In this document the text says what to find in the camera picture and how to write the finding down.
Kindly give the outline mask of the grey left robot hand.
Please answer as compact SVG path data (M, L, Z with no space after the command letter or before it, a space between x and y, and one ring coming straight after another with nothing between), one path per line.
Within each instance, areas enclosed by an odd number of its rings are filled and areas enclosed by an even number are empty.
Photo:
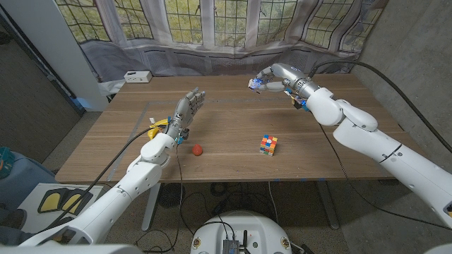
M176 138L181 132L187 128L196 114L196 112L202 107L206 93L200 92L196 87L194 90L188 92L182 97L174 111L174 116L165 128L164 133Z

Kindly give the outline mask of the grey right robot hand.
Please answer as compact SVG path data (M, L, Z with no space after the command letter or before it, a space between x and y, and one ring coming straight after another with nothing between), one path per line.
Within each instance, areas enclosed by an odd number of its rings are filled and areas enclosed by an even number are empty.
M299 69L284 63L274 63L252 78L248 88L257 93L283 92L289 88L299 97L308 99L320 87L308 80Z

